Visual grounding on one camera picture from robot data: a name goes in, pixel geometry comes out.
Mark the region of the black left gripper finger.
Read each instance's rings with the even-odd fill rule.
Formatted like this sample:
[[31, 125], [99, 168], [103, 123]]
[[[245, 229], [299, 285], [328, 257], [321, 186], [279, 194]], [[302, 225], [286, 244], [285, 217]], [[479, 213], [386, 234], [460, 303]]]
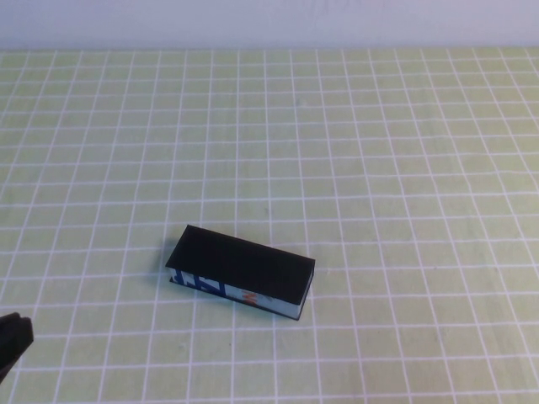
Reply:
[[0, 337], [1, 339], [17, 338], [20, 332], [21, 315], [13, 312], [1, 317]]
[[20, 356], [34, 341], [33, 324], [29, 317], [21, 316], [20, 332], [17, 338], [0, 337], [0, 380], [4, 380]]

